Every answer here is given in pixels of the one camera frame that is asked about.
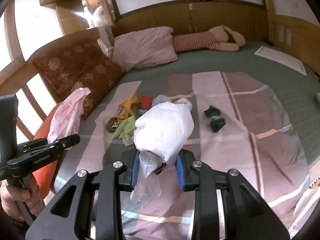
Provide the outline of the person left hand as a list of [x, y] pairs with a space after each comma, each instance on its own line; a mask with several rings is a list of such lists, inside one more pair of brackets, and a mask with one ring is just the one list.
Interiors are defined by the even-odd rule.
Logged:
[[1, 202], [4, 212], [15, 220], [25, 221], [17, 202], [25, 202], [30, 212], [36, 217], [42, 212], [45, 205], [40, 196], [40, 187], [33, 174], [30, 175], [31, 191], [9, 185], [6, 180], [1, 184]]

